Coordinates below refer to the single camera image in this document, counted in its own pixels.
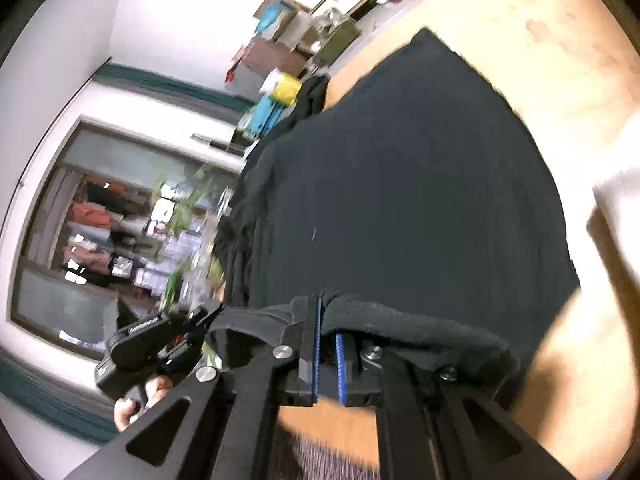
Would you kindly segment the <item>person's left hand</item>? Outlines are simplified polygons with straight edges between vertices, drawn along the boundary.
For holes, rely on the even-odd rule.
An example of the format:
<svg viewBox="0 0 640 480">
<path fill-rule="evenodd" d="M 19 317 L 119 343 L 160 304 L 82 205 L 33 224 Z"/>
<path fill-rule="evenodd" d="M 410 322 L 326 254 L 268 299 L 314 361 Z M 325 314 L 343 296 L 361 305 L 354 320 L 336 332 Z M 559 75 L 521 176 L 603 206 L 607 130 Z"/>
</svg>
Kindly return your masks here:
<svg viewBox="0 0 640 480">
<path fill-rule="evenodd" d="M 148 400 L 142 404 L 136 398 L 120 398 L 115 402 L 113 419 L 118 432 L 125 431 L 132 420 L 141 416 L 168 395 L 174 384 L 167 376 L 156 376 L 145 386 Z"/>
</svg>

